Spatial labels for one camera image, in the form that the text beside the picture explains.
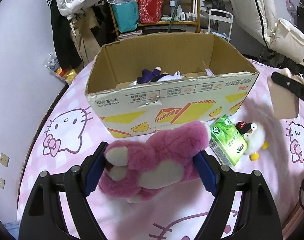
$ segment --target blue gripper pad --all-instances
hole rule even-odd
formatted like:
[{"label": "blue gripper pad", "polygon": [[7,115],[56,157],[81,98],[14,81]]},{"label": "blue gripper pad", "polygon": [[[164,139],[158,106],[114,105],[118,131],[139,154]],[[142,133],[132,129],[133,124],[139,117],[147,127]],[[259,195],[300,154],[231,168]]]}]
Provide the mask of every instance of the blue gripper pad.
[{"label": "blue gripper pad", "polygon": [[104,151],[107,146],[108,143],[101,142],[94,154],[92,156],[86,157],[81,165],[83,192],[86,197],[88,197],[91,192],[96,190],[98,181],[102,176],[105,167]]},{"label": "blue gripper pad", "polygon": [[211,192],[212,195],[216,197],[218,194],[218,189],[216,187],[216,177],[201,152],[193,157],[193,164],[199,173],[205,190]]}]

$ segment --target bed sheet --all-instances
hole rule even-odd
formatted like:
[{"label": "bed sheet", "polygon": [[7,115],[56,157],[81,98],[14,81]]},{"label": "bed sheet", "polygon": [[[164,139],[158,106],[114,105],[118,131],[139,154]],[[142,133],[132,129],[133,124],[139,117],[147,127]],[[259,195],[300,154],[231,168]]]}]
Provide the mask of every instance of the bed sheet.
[{"label": "bed sheet", "polygon": [[[273,117],[267,77],[274,68],[252,61],[260,71],[257,82],[243,105],[231,116],[233,122],[260,122],[266,129],[269,148],[259,151],[260,158],[251,162],[243,156],[235,171],[251,173],[260,170],[275,200],[281,222],[284,222],[298,201],[304,176],[304,102],[295,119]],[[18,203],[18,219],[37,176],[43,170],[50,174],[66,172],[80,165],[94,153],[101,141],[111,143],[114,137],[89,107],[84,89],[93,62],[82,70],[60,99],[43,127],[23,175]],[[150,135],[126,138],[145,141]],[[49,145],[49,138],[55,143]],[[78,236],[64,193],[60,194],[64,217],[70,234]],[[223,236],[232,233],[241,193],[236,193]],[[154,199],[137,204],[111,199],[97,188],[87,198],[100,227],[109,240],[190,240],[194,239],[214,200],[200,180],[175,184],[164,189]]]}]

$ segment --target metal bolt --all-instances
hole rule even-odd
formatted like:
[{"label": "metal bolt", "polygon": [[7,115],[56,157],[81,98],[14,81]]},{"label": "metal bolt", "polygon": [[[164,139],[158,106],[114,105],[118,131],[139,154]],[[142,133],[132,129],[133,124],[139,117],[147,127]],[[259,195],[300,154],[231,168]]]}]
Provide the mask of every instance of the metal bolt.
[{"label": "metal bolt", "polygon": [[258,170],[255,170],[254,175],[260,177],[262,175],[262,173]]},{"label": "metal bolt", "polygon": [[47,175],[47,171],[42,171],[39,175],[44,178]]},{"label": "metal bolt", "polygon": [[222,165],[222,166],[221,166],[221,170],[223,170],[223,171],[229,171],[229,170],[230,170],[230,167],[227,166],[227,165]]},{"label": "metal bolt", "polygon": [[79,165],[73,166],[73,167],[71,168],[71,170],[72,170],[73,172],[78,172],[78,171],[79,171]]}]

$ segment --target electrical outlet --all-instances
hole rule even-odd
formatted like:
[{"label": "electrical outlet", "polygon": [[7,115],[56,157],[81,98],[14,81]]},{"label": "electrical outlet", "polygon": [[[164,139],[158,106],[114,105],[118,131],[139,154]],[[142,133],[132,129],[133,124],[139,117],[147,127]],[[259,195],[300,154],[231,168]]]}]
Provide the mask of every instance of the electrical outlet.
[{"label": "electrical outlet", "polygon": [[4,189],[5,186],[5,180],[3,180],[2,178],[0,178],[0,188]]},{"label": "electrical outlet", "polygon": [[2,165],[4,165],[5,167],[8,166],[8,162],[9,162],[10,158],[7,157],[4,153],[1,153],[1,157],[0,157],[0,163]]}]

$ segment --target yellow duck foot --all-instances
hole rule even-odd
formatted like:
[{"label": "yellow duck foot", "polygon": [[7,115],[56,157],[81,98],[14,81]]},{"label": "yellow duck foot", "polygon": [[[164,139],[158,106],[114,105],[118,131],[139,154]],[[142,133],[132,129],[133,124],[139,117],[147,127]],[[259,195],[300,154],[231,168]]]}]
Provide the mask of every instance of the yellow duck foot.
[{"label": "yellow duck foot", "polygon": [[269,147],[269,143],[268,142],[264,142],[263,145],[261,146],[262,150],[266,150]]},{"label": "yellow duck foot", "polygon": [[257,152],[250,155],[250,160],[255,162],[259,159],[259,154]]}]

